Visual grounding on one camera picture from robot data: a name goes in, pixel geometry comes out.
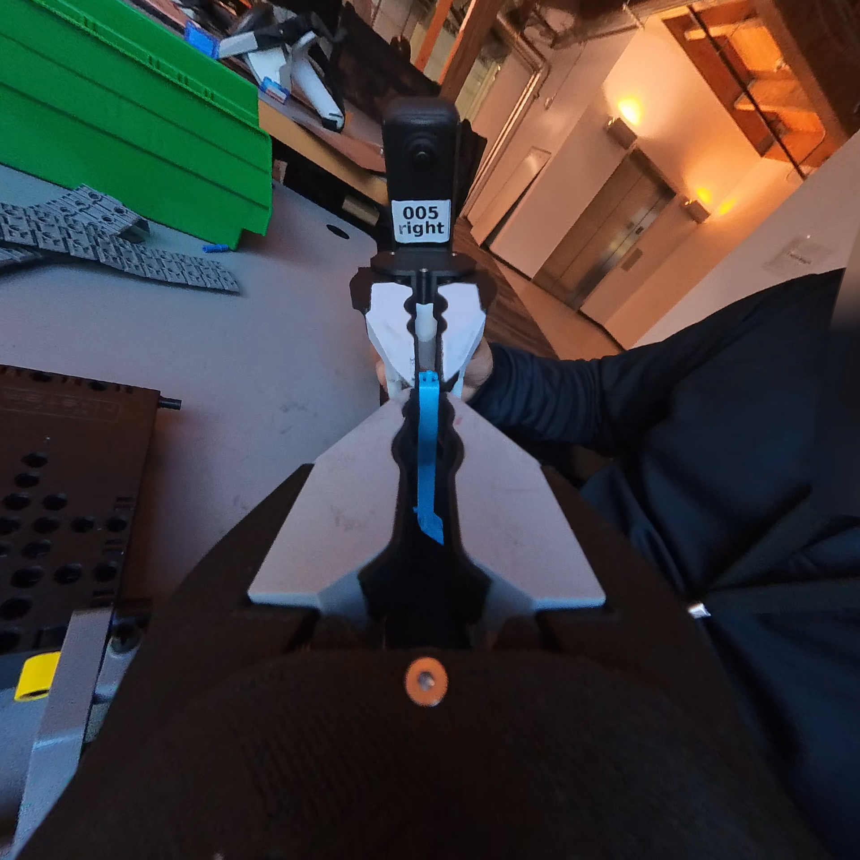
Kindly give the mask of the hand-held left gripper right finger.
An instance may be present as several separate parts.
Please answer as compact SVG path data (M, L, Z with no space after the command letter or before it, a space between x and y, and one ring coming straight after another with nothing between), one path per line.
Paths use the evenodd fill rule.
M481 621L606 603L538 460L447 395L462 449L453 471L457 530L467 561L489 580Z

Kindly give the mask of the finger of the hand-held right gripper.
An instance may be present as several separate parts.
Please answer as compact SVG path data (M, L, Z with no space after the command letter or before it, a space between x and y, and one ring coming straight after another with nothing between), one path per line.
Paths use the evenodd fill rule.
M465 369L483 337L487 314L476 283L441 285L437 295L446 303L438 334L439 384L462 396Z
M421 371L414 310L411 287L395 282L377 282L371 286L365 326L378 382L386 391L414 388L416 375Z

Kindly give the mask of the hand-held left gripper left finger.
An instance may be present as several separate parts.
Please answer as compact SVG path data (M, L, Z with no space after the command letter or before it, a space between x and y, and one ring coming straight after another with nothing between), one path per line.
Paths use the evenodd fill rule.
M392 445L409 393L317 457L249 586L252 603L370 620L359 575L391 543L401 480Z

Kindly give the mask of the blue plastic lever tool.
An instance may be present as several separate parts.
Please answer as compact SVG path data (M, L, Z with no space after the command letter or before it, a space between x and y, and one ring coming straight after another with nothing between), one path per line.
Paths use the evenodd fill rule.
M438 545L444 545L443 520L435 510L439 376L435 371L421 371L417 379L418 425L414 513L422 533Z

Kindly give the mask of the black controller box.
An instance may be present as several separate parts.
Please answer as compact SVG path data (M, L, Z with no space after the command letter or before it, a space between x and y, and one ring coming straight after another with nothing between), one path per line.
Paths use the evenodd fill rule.
M159 391L2 365L1 656L59 649L121 590Z

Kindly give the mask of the person's right forearm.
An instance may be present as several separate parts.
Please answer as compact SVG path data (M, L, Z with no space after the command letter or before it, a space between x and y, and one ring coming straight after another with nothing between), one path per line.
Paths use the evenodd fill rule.
M676 412L686 436L749 446L808 477L844 272L785 281L602 359L550 360L491 345L469 404L495 426L606 456L633 451Z

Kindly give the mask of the person's right hand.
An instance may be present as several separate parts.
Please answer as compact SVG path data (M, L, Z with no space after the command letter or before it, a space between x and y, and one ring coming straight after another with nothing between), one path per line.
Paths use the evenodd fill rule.
M461 399L471 400L489 380L494 371L494 356L487 338L483 337L462 373Z

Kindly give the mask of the white plastic part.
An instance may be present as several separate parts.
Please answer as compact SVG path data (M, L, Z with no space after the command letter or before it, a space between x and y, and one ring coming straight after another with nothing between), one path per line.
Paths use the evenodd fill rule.
M342 97L328 80L328 66L310 54L317 48L317 40L298 41L288 49L290 88L298 88L305 100L317 113L321 124L328 131L342 133L346 124L346 113Z
M255 52L279 50L282 47L283 38L278 27L261 27L221 39L214 56L217 59L227 59Z

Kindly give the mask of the elevator door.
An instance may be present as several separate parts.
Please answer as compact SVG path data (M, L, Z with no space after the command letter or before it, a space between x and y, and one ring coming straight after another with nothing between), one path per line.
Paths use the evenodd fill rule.
M640 149L633 148L532 282L578 310L675 196L661 171Z

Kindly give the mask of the grey studded track strip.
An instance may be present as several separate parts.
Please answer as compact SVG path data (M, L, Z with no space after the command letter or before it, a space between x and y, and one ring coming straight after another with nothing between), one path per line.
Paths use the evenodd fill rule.
M123 274L210 292L239 295L236 277L220 263L198 256L155 249L110 236L93 227L17 231L2 225L2 271L59 262L91 262Z
M17 231L47 233L49 228L82 232L85 226L133 243L150 234L148 222L113 197L85 185L34 206L3 202L2 225Z

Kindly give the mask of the green plastic bin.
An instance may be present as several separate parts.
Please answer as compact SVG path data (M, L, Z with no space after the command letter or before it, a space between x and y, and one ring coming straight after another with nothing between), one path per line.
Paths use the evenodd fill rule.
M1 3L1 161L235 249L265 235L255 85L125 2Z

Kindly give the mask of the grey plastic beam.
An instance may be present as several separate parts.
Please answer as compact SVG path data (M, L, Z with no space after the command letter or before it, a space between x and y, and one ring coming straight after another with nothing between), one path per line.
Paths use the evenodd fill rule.
M108 607L70 618L27 769L10 858L18 858L73 778L113 618Z

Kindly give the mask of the wooden staircase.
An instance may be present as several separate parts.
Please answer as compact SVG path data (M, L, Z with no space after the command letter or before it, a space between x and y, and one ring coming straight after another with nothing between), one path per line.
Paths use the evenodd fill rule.
M758 156L808 178L850 137L775 2L689 2L661 21Z

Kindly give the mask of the wooden post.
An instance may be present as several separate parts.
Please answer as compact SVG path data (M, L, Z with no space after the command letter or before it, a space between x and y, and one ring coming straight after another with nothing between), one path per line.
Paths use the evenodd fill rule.
M459 27L454 45L439 77L440 97L454 103L460 95L472 66L476 62L485 39L490 33L505 1L471 1ZM437 1L429 27L414 65L424 71L453 1Z

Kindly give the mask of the white wall sign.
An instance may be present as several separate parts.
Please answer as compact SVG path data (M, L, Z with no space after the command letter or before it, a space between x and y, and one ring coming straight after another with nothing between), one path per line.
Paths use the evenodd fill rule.
M834 251L831 247L811 238L800 236L792 239L779 252L763 264L763 269L778 278L778 281L793 280L808 274L826 271Z

